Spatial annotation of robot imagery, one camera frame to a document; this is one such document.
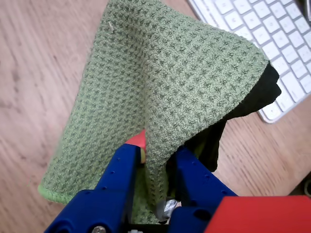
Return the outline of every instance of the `green cloth edge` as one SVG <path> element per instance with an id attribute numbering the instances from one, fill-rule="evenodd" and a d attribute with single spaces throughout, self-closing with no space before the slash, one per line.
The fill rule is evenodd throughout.
<path id="1" fill-rule="evenodd" d="M 66 205 L 73 198 L 71 195 L 63 195 L 56 192 L 53 192 L 45 187 L 42 184 L 38 186 L 39 194 L 47 200 L 55 201 Z"/>

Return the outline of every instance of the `silver screw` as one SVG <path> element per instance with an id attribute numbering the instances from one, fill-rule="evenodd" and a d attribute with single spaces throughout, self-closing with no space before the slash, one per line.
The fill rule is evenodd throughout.
<path id="1" fill-rule="evenodd" d="M 106 233 L 106 229 L 103 226 L 97 226 L 92 230 L 92 233 Z"/>

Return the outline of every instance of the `wood grain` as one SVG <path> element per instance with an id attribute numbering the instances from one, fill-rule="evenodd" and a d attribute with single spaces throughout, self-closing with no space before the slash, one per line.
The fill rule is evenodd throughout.
<path id="1" fill-rule="evenodd" d="M 165 0 L 195 17 L 185 0 Z M 37 186 L 70 114 L 107 0 L 0 0 L 0 233 L 42 232 L 63 205 Z M 216 175 L 239 195 L 287 195 L 311 170 L 311 98 L 277 124 L 228 122 Z"/>

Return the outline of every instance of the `green waffle-knit cloth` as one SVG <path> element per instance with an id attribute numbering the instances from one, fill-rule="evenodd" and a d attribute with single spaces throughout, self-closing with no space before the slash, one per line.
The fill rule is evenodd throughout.
<path id="1" fill-rule="evenodd" d="M 234 109 L 267 64 L 247 40 L 157 0 L 111 0 L 40 194 L 68 203 L 93 189 L 115 150 L 146 129 L 133 221 L 157 222 L 147 203 L 166 197 L 168 158 Z"/>

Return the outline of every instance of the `keyboard key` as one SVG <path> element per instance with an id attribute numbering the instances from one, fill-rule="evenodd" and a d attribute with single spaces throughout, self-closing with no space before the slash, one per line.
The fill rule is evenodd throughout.
<path id="1" fill-rule="evenodd" d="M 308 71 L 311 73 L 311 62 L 307 64 Z"/>
<path id="2" fill-rule="evenodd" d="M 205 1 L 205 6 L 203 6 L 203 7 L 206 10 L 208 10 L 209 17 L 213 20 L 213 23 L 216 24 L 216 26 L 214 26 L 214 27 L 223 29 L 227 32 L 230 31 L 230 29 L 228 28 L 227 24 L 224 21 L 224 18 L 220 15 L 220 13 L 218 12 L 218 10 L 215 7 L 215 5 L 213 4 L 213 2 Z"/>
<path id="3" fill-rule="evenodd" d="M 263 17 L 265 17 L 271 13 L 269 8 L 267 7 L 267 5 L 264 3 L 264 1 L 257 3 L 253 7 L 254 7 L 257 15 L 259 16 L 259 18 L 263 18 Z"/>
<path id="4" fill-rule="evenodd" d="M 305 73 L 307 73 L 307 69 L 305 68 L 304 64 L 300 60 L 292 64 L 291 67 L 292 67 L 294 74 L 296 75 L 298 79 L 302 77 Z"/>
<path id="5" fill-rule="evenodd" d="M 274 32 L 280 28 L 280 26 L 277 23 L 276 18 L 274 18 L 274 16 L 270 16 L 270 17 L 266 18 L 263 21 L 263 23 L 266 26 L 268 32 L 270 32 L 270 33 Z"/>
<path id="6" fill-rule="evenodd" d="M 267 55 L 269 60 L 272 60 L 280 54 L 280 52 L 277 50 L 276 45 L 273 42 L 270 42 L 269 44 L 263 46 L 262 50 Z"/>
<path id="7" fill-rule="evenodd" d="M 311 91 L 311 76 L 307 75 L 302 80 L 300 80 L 300 84 L 302 85 L 305 92 L 309 93 Z"/>
<path id="8" fill-rule="evenodd" d="M 275 0 L 266 0 L 266 3 L 267 4 L 270 4 L 270 3 L 272 3 L 272 2 L 274 2 Z"/>
<path id="9" fill-rule="evenodd" d="M 275 102 L 265 106 L 262 110 L 269 120 L 274 120 L 281 115 L 281 110 Z"/>
<path id="10" fill-rule="evenodd" d="M 307 44 L 309 45 L 309 47 L 311 47 L 311 32 L 308 32 L 307 34 L 305 34 L 303 38 L 305 38 Z"/>
<path id="11" fill-rule="evenodd" d="M 287 10 L 288 14 L 290 15 L 290 17 L 292 19 L 295 19 L 295 18 L 297 18 L 298 16 L 301 15 L 300 10 L 298 9 L 298 7 L 297 7 L 297 5 L 295 3 L 287 6 L 286 10 Z"/>
<path id="12" fill-rule="evenodd" d="M 241 29 L 237 30 L 235 32 L 236 35 L 242 36 L 247 40 L 252 40 L 252 34 L 249 32 L 249 30 L 246 27 L 242 27 Z"/>
<path id="13" fill-rule="evenodd" d="M 236 29 L 237 27 L 241 26 L 243 24 L 240 16 L 236 11 L 230 13 L 225 17 L 225 20 L 227 21 L 229 27 L 233 30 Z"/>
<path id="14" fill-rule="evenodd" d="M 308 60 L 311 59 L 311 52 L 308 48 L 308 46 L 303 46 L 300 49 L 298 49 L 298 53 L 302 59 L 303 62 L 307 62 Z"/>
<path id="15" fill-rule="evenodd" d="M 257 42 L 253 42 L 253 44 L 254 44 L 258 49 L 260 49 L 260 48 L 259 48 L 259 45 L 257 44 Z"/>
<path id="16" fill-rule="evenodd" d="M 258 44 L 262 45 L 264 42 L 270 40 L 270 36 L 264 27 L 260 27 L 253 31 L 253 35 L 256 38 Z"/>
<path id="17" fill-rule="evenodd" d="M 272 62 L 272 66 L 277 70 L 279 75 L 283 74 L 285 71 L 289 69 L 283 57 L 279 57 L 276 60 L 274 60 Z"/>
<path id="18" fill-rule="evenodd" d="M 243 18 L 249 29 L 253 29 L 261 24 L 255 12 L 245 15 Z"/>
<path id="19" fill-rule="evenodd" d="M 295 29 L 293 21 L 291 20 L 289 16 L 286 16 L 285 18 L 280 20 L 280 24 L 286 33 L 289 33 L 290 31 Z"/>
<path id="20" fill-rule="evenodd" d="M 293 32 L 288 37 L 291 40 L 291 42 L 295 48 L 301 46 L 304 43 L 304 41 L 303 41 L 303 39 L 302 39 L 302 37 L 298 31 Z"/>
<path id="21" fill-rule="evenodd" d="M 298 54 L 296 53 L 296 51 L 294 50 L 294 48 L 291 45 L 289 45 L 285 49 L 283 49 L 282 54 L 284 55 L 284 57 L 288 63 L 291 63 L 292 61 L 294 61 L 295 59 L 298 58 Z"/>
<path id="22" fill-rule="evenodd" d="M 225 14 L 233 9 L 233 5 L 230 0 L 217 0 L 215 4 L 221 14 Z"/>
<path id="23" fill-rule="evenodd" d="M 216 22 L 210 16 L 210 13 L 209 13 L 208 9 L 206 8 L 206 6 L 204 5 L 204 3 L 202 1 L 196 1 L 195 4 L 200 9 L 200 13 L 199 14 L 202 16 L 201 17 L 202 21 L 204 23 L 208 23 L 209 25 L 211 25 L 213 27 L 217 27 Z"/>
<path id="24" fill-rule="evenodd" d="M 300 87 L 293 73 L 288 73 L 282 77 L 282 81 L 295 102 L 304 97 L 305 93 Z"/>
<path id="25" fill-rule="evenodd" d="M 244 14 L 245 12 L 248 12 L 251 9 L 251 6 L 246 0 L 236 0 L 233 2 L 233 4 L 238 9 L 238 12 L 240 14 Z"/>
<path id="26" fill-rule="evenodd" d="M 281 18 L 283 15 L 286 14 L 283 6 L 279 2 L 270 6 L 270 9 L 273 12 L 273 14 L 276 16 L 276 18 Z"/>
<path id="27" fill-rule="evenodd" d="M 292 0 L 281 0 L 281 2 L 282 2 L 283 5 L 285 5 L 285 4 L 287 4 L 287 3 L 291 2 L 291 1 L 292 1 Z"/>
<path id="28" fill-rule="evenodd" d="M 289 43 L 289 40 L 287 39 L 287 37 L 283 31 L 279 31 L 279 32 L 275 33 L 272 37 L 273 37 L 274 41 L 276 42 L 276 44 L 279 48 L 281 48 L 284 45 L 287 45 Z"/>
<path id="29" fill-rule="evenodd" d="M 300 33 L 305 33 L 307 30 L 310 29 L 310 26 L 304 17 L 297 19 L 295 21 L 295 24 L 296 24 L 298 30 L 300 31 Z"/>
<path id="30" fill-rule="evenodd" d="M 292 101 L 290 95 L 288 94 L 280 79 L 277 81 L 277 85 L 281 89 L 282 93 L 276 98 L 276 102 L 280 106 L 281 110 L 285 112 L 287 109 L 292 107 L 294 102 Z"/>

